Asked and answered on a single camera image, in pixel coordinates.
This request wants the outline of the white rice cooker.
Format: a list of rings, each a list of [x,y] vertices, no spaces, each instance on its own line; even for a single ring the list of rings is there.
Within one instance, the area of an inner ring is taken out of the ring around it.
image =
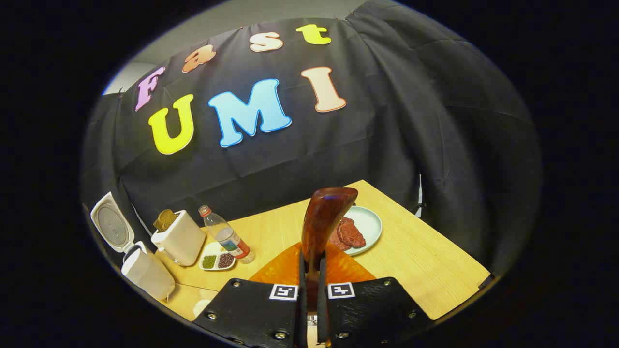
[[[122,254],[122,275],[154,299],[166,300],[176,286],[173,276],[144,242],[135,239],[111,192],[102,196],[90,216],[107,245]]]

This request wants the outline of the clear plastic tray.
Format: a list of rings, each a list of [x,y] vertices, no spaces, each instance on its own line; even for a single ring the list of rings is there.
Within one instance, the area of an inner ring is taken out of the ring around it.
[[[219,293],[218,290],[176,283],[161,304],[188,321],[194,321]]]

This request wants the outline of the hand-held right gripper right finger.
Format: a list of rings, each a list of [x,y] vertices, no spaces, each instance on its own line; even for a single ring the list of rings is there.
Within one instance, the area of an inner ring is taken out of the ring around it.
[[[395,277],[373,276],[332,243],[320,271],[318,339],[327,348],[404,348],[433,324]]]

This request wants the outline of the clear plastic water bottle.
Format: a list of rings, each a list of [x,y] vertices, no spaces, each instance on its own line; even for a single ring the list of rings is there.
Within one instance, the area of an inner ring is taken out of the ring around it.
[[[228,254],[243,264],[254,261],[255,255],[252,249],[225,219],[213,212],[208,205],[199,207],[198,212],[203,218],[208,235],[212,236]]]

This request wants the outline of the white toaster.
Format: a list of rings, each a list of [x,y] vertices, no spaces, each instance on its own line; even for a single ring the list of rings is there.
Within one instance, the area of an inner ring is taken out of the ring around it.
[[[151,242],[174,263],[192,266],[197,262],[207,238],[205,232],[190,217],[187,211],[175,212],[177,218],[164,232],[156,230]]]

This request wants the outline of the white divided grain dish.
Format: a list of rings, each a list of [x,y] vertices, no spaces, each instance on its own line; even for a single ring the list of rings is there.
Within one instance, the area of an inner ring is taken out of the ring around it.
[[[223,271],[223,270],[228,270],[231,269],[232,267],[234,267],[234,265],[236,264],[236,258],[235,258],[235,262],[232,266],[228,267],[227,269],[219,269],[218,268],[218,261],[219,261],[219,255],[221,255],[222,253],[228,253],[228,251],[222,247],[219,243],[217,242],[213,242],[213,243],[208,243],[204,248],[203,248],[203,252],[200,255],[200,258],[198,260],[198,266],[201,270],[207,271],[207,269],[203,269],[201,267],[201,262],[203,260],[203,257],[205,255],[217,255],[217,261],[215,264],[215,267],[213,269],[208,269],[208,271]]]

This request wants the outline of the black backdrop cloth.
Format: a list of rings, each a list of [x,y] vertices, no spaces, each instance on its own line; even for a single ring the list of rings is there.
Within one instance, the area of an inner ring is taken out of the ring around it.
[[[370,0],[340,20],[237,27],[164,54],[100,97],[80,211],[107,193],[139,241],[160,211],[227,220],[365,180],[503,276],[542,184],[539,139],[508,77],[425,14]]]

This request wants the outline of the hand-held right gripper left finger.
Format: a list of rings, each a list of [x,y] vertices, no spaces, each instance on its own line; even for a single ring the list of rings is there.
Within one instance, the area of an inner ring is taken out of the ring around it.
[[[241,348],[308,348],[304,270],[297,243],[266,264],[254,280],[229,279],[193,324]]]

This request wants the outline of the brown bread slice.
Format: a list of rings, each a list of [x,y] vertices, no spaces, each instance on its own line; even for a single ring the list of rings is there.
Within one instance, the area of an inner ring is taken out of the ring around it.
[[[178,215],[175,214],[172,210],[165,209],[164,211],[161,211],[161,213],[159,213],[157,219],[153,222],[153,226],[159,232],[165,232],[172,226],[177,217]]]

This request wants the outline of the pale green plate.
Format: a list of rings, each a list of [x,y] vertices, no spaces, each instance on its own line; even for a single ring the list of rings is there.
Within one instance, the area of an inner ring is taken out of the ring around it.
[[[383,230],[383,224],[378,215],[367,208],[354,205],[350,207],[344,217],[351,218],[354,221],[354,224],[366,240],[366,246],[359,248],[350,247],[345,253],[350,256],[356,256],[369,251],[378,242]]]

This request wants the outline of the brown wooden spoon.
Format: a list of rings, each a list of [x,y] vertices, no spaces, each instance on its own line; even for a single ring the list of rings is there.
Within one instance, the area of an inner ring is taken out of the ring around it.
[[[348,348],[354,319],[343,306],[353,295],[336,295],[335,286],[353,290],[365,278],[364,269],[328,238],[358,196],[354,188],[327,187],[312,194],[301,229],[298,262],[300,302],[295,348],[309,348],[308,315],[318,317],[317,339],[328,346]]]

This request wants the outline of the brown meat slice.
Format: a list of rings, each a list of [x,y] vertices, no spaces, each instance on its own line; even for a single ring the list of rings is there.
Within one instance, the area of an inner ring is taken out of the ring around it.
[[[365,247],[366,240],[351,218],[343,217],[338,226],[339,240],[348,247]]]
[[[344,252],[350,249],[349,245],[345,244],[344,242],[342,242],[342,240],[340,240],[337,229],[334,229],[334,231],[331,233],[331,236],[329,236],[329,242],[331,242],[335,247]]]

